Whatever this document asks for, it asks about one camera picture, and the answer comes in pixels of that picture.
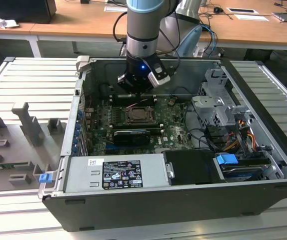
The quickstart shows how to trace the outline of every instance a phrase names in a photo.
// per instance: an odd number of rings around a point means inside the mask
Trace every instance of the white paper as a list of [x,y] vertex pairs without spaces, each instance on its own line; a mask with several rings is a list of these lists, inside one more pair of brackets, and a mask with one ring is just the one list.
[[17,22],[15,20],[4,20],[0,18],[0,28],[6,29],[6,28],[15,28],[19,27]]
[[119,12],[119,13],[123,13],[123,12],[127,12],[127,8],[126,7],[121,7],[121,6],[105,6],[104,7],[104,11],[105,12]]
[[265,18],[264,16],[252,16],[252,15],[242,15],[242,14],[235,14],[235,16],[239,20],[254,20],[254,21],[268,21],[269,22],[269,20]]
[[88,166],[102,166],[104,161],[104,158],[89,158]]

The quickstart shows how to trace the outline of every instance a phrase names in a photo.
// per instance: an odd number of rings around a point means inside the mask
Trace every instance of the computer case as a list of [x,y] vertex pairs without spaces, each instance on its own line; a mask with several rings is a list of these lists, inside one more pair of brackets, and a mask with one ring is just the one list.
[[55,0],[0,0],[0,18],[49,24],[56,13]]

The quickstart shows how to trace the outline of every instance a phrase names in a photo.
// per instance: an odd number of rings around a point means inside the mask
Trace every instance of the blue cable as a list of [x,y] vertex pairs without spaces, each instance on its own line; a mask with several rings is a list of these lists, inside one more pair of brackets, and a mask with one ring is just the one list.
[[213,51],[215,50],[216,45],[217,45],[217,44],[216,44],[215,34],[214,34],[214,32],[213,32],[210,28],[208,28],[207,26],[205,26],[205,25],[203,25],[203,24],[201,24],[201,26],[202,26],[203,28],[207,29],[207,30],[209,31],[209,33],[211,34],[211,36],[212,36],[213,44],[212,44],[211,52],[210,52],[210,54],[209,54],[209,57],[210,57],[211,54],[213,53]]

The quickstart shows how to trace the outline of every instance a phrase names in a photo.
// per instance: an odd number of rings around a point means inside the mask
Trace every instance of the motherboard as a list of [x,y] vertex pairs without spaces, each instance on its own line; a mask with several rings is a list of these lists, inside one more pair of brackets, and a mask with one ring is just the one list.
[[89,155],[160,154],[193,149],[183,123],[185,105],[172,96],[144,98],[133,104],[98,102],[86,114]]

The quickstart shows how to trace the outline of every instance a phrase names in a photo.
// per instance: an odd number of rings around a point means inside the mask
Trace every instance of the table leg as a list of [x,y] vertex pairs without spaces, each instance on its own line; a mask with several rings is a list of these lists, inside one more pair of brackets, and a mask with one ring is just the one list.
[[42,54],[39,50],[39,46],[38,46],[38,41],[35,40],[35,39],[30,39],[28,40],[29,41],[29,44],[30,44],[30,47],[31,47],[31,50],[32,50],[32,53],[33,53],[33,56],[35,58],[41,58],[42,57]]
[[73,53],[74,54],[78,54],[79,50],[78,50],[78,47],[77,47],[77,43],[75,41],[72,41],[71,43],[72,43]]

